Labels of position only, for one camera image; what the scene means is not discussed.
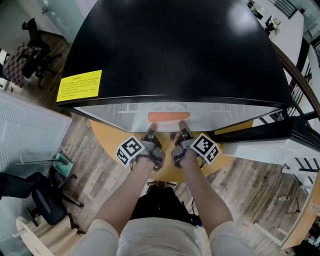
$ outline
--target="forearm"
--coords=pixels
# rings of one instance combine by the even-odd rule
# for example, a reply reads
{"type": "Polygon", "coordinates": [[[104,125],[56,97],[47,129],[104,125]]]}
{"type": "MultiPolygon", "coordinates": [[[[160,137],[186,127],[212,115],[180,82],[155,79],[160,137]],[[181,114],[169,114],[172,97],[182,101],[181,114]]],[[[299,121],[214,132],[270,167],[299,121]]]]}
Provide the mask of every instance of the forearm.
{"type": "Polygon", "coordinates": [[[120,235],[130,220],[153,167],[154,164],[150,160],[146,158],[139,159],[125,181],[103,203],[95,219],[108,222],[120,235]]]}
{"type": "Polygon", "coordinates": [[[198,163],[186,162],[182,168],[207,235],[220,224],[233,221],[229,208],[211,187],[198,163]]]}

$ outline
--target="green object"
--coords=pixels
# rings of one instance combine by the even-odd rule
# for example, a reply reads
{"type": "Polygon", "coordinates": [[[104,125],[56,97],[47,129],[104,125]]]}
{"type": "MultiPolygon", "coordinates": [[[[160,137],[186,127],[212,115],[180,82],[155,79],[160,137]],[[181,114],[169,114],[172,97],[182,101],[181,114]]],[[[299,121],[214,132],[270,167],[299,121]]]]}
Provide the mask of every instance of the green object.
{"type": "Polygon", "coordinates": [[[53,167],[61,173],[64,177],[68,177],[70,174],[70,171],[72,167],[74,166],[74,163],[69,160],[68,157],[66,157],[65,154],[63,153],[58,153],[55,156],[55,159],[61,162],[65,162],[66,165],[61,165],[61,164],[54,164],[53,167]]]}

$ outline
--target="black metal railing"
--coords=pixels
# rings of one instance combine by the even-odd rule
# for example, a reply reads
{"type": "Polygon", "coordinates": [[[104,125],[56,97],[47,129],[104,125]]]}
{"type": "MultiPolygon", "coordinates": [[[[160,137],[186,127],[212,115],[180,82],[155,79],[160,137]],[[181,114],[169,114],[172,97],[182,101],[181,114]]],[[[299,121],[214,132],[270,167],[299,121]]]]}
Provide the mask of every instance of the black metal railing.
{"type": "Polygon", "coordinates": [[[319,64],[319,67],[320,67],[320,42],[318,42],[315,46],[313,46],[313,49],[315,51],[315,55],[318,59],[318,64],[319,64]]]}
{"type": "Polygon", "coordinates": [[[288,0],[269,0],[275,7],[283,12],[290,19],[296,12],[297,8],[288,0]]]}

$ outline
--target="wooden floor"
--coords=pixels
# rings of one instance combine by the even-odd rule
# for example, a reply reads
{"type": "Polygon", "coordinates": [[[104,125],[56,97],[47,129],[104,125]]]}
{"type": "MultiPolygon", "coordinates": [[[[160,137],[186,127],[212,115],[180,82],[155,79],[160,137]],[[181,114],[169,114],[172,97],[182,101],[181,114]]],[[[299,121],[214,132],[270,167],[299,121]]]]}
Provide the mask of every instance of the wooden floor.
{"type": "MultiPolygon", "coordinates": [[[[44,35],[43,39],[50,44],[54,54],[63,54],[53,65],[53,69],[59,74],[56,77],[48,74],[42,90],[38,89],[36,84],[23,89],[14,86],[12,94],[61,112],[54,103],[69,46],[59,37],[44,35]]],[[[77,179],[69,181],[66,193],[83,202],[84,208],[79,209],[70,204],[67,208],[74,222],[85,232],[101,204],[124,181],[129,170],[121,167],[105,153],[86,118],[76,114],[72,114],[72,117],[73,121],[62,142],[61,151],[74,162],[72,173],[77,179]]],[[[291,175],[282,174],[281,167],[275,164],[235,159],[207,178],[229,206],[243,238],[258,255],[287,255],[285,251],[279,251],[279,247],[255,229],[253,224],[258,222],[280,240],[284,238],[277,228],[289,231],[297,218],[297,215],[292,216],[286,212],[296,210],[295,198],[298,198],[300,209],[307,198],[291,175]],[[281,196],[289,196],[290,200],[279,201],[281,196]]],[[[191,211],[192,197],[188,186],[185,183],[179,184],[176,194],[191,211]]],[[[203,237],[207,242],[206,255],[209,255],[208,239],[204,232],[203,237]]]]}

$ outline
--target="white shirt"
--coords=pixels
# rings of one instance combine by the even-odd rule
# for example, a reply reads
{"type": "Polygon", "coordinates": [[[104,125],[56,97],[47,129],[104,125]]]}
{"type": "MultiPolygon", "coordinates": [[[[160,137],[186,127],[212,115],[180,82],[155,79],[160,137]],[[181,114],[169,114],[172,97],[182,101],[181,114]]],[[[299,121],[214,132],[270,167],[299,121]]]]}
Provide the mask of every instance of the white shirt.
{"type": "MultiPolygon", "coordinates": [[[[130,220],[119,234],[107,222],[96,219],[72,256],[202,256],[199,228],[174,219],[130,220]]],[[[209,236],[212,256],[255,256],[233,221],[216,227],[209,236]]]]}

